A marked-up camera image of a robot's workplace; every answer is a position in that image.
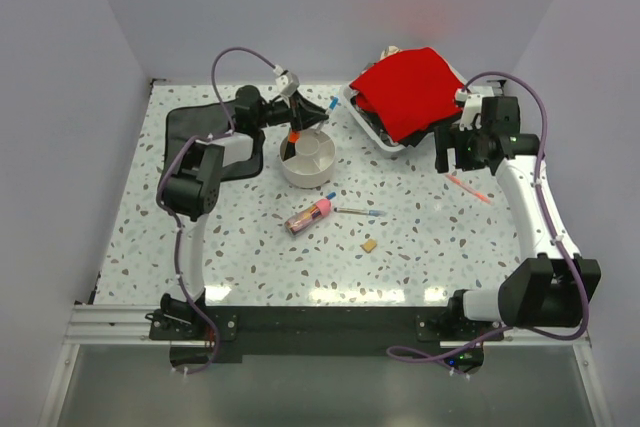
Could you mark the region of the white marker blue cap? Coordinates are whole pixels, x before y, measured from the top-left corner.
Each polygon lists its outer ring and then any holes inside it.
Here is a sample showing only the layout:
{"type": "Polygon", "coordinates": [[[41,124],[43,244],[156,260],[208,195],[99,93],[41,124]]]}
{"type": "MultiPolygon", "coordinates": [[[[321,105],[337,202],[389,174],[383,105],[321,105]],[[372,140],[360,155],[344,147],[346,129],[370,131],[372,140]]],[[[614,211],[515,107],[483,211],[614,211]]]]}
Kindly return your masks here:
{"type": "Polygon", "coordinates": [[[322,120],[316,127],[315,131],[317,133],[321,132],[322,129],[324,128],[324,126],[327,124],[331,114],[334,112],[335,108],[337,107],[339,103],[339,98],[337,96],[334,96],[331,99],[331,102],[328,106],[328,108],[326,109],[326,118],[324,120],[322,120]]]}

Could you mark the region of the clear blue ballpoint pen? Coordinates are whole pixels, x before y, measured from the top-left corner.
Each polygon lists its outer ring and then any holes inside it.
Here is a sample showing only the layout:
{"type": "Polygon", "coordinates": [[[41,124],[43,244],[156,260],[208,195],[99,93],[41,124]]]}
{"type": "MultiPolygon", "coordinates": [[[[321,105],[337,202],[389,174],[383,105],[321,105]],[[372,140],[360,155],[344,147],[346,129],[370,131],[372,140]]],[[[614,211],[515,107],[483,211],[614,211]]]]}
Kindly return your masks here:
{"type": "Polygon", "coordinates": [[[386,213],[380,210],[374,209],[356,209],[356,208],[345,208],[345,207],[334,207],[333,211],[340,214],[349,214],[349,215],[360,215],[360,216],[371,216],[371,217],[384,217],[386,213]]]}

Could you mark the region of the orange capped marker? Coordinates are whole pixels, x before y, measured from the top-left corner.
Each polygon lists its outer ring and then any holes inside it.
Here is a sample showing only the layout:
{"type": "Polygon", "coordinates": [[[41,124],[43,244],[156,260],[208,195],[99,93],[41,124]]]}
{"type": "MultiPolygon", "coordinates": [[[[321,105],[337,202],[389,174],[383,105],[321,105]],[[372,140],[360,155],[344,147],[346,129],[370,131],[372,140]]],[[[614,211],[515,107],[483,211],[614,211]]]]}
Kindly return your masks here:
{"type": "Polygon", "coordinates": [[[295,145],[299,139],[299,136],[300,136],[300,133],[297,131],[291,130],[289,132],[287,142],[285,144],[284,154],[282,155],[282,159],[284,161],[295,156],[296,154],[295,145]]]}

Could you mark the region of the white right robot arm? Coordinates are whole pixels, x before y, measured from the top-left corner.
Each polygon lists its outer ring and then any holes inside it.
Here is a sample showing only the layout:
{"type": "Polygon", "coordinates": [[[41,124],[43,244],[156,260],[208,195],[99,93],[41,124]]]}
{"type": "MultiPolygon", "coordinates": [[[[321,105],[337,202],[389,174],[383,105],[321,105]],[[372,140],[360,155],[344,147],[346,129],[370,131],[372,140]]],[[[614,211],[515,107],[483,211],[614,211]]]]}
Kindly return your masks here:
{"type": "Polygon", "coordinates": [[[493,291],[456,291],[447,305],[448,333],[466,340],[481,322],[584,331],[601,270],[596,260],[582,256],[561,220],[541,139],[521,132],[514,97],[460,89],[455,103],[462,109],[460,119],[435,131],[436,169],[448,171],[448,153],[453,151],[457,169],[490,170],[510,208],[521,263],[493,291]]]}

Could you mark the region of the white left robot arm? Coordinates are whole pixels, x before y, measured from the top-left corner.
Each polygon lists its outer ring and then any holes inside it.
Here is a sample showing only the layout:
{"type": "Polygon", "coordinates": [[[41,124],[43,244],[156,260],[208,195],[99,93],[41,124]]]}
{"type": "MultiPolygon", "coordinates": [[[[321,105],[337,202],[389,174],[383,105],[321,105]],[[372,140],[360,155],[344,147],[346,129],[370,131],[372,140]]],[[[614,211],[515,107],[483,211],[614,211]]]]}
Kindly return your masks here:
{"type": "Polygon", "coordinates": [[[175,311],[171,322],[183,338],[196,339],[207,327],[205,312],[189,304],[204,303],[204,234],[221,184],[261,173],[265,128],[285,125],[298,133],[328,118],[327,109],[298,92],[267,100],[253,85],[240,87],[226,103],[179,107],[167,114],[156,202],[176,220],[177,232],[175,284],[161,305],[186,304],[175,311]]]}

